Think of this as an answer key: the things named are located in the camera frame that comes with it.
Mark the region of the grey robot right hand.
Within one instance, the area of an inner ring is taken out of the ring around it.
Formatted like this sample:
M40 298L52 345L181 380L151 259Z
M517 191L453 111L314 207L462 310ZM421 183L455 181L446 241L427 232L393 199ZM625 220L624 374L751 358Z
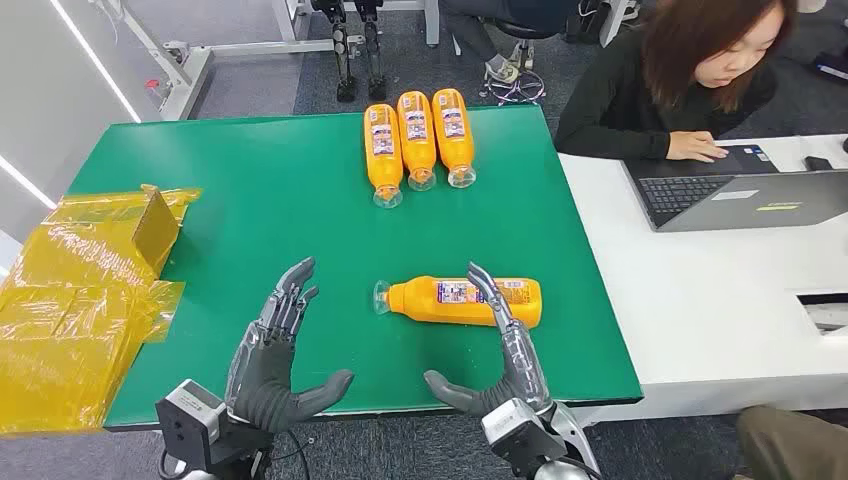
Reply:
M428 370L423 379L430 392L444 404L478 417L511 399L523 401L537 414L547 412L553 400L527 327L513 315L504 294L485 269L471 262L467 279L482 291L493 313L501 335L503 372L494 385L477 391L449 382L436 370Z

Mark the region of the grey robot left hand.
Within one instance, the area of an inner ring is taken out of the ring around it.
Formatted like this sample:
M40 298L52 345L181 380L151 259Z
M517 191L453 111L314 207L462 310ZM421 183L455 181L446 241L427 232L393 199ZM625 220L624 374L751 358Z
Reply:
M297 392L291 386L296 339L309 302L318 288L305 284L315 259L291 266L250 322L233 356L225 393L231 417L279 434L337 404L354 379L348 369L334 372L318 386Z

